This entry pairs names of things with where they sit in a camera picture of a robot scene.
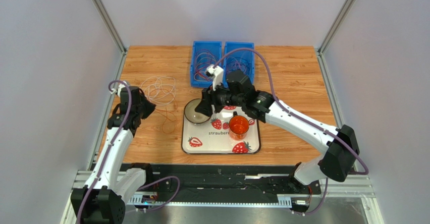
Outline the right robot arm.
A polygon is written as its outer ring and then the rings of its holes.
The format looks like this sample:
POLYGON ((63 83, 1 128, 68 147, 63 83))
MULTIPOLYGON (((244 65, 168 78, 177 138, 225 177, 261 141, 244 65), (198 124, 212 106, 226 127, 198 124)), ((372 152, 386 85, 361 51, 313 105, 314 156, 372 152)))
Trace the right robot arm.
POLYGON ((295 166, 290 174, 293 183, 309 185, 325 178, 344 182, 353 172, 359 147, 352 127, 337 128, 292 109, 273 94, 256 90, 242 71, 227 75, 227 87, 222 83, 224 71, 220 67, 209 66, 205 74, 212 79, 212 85, 202 91, 201 103, 196 107, 198 113, 210 117, 227 106, 236 106, 246 116, 280 127, 321 153, 319 157, 295 166))

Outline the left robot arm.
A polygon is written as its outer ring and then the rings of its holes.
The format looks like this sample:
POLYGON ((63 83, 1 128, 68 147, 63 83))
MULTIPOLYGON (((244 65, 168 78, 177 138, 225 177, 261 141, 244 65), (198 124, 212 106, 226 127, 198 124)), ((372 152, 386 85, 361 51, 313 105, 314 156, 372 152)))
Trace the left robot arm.
POLYGON ((96 165, 83 187, 72 190, 70 201, 77 223, 122 223, 126 204, 145 184, 149 166, 140 164, 126 170, 118 179, 125 153, 141 121, 155 110, 138 86, 123 86, 107 123, 105 144, 96 165))

